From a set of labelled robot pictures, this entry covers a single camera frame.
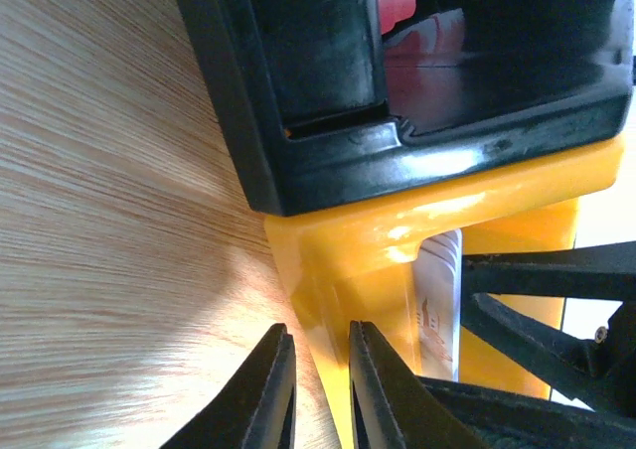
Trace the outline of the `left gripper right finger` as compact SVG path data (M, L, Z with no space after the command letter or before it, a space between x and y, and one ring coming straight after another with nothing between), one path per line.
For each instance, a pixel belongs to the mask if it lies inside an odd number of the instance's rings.
M380 330L353 321L349 375L356 448L485 448L424 387Z

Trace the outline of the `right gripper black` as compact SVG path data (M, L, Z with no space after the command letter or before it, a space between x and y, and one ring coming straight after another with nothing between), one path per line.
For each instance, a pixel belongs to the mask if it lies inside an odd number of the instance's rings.
M635 243L467 255L461 324L564 396L635 413ZM525 316L488 294L622 301L600 342Z

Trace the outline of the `white pink card stack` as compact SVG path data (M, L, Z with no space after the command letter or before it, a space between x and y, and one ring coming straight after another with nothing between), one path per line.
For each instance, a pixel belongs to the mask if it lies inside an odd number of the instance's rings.
M462 233L425 239L412 265L422 372L457 381L459 375Z

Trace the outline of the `yellow plastic bin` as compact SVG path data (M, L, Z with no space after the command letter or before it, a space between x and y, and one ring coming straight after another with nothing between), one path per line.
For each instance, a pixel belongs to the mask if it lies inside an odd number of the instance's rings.
M325 389L341 445L354 444L350 323L374 322L421 370L411 265L428 237L463 232L466 253L573 247L581 196L616 180L626 139L613 139L264 228L283 288Z

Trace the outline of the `black bin with red cards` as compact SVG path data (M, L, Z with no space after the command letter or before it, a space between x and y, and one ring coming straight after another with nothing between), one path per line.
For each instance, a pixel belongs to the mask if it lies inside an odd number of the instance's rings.
M633 0L176 0L248 205L291 217L616 136Z

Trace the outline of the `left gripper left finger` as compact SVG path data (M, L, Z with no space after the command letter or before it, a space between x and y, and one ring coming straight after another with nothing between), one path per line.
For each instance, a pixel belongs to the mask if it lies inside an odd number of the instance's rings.
M296 406L293 337L272 325L219 394L165 448L292 448Z

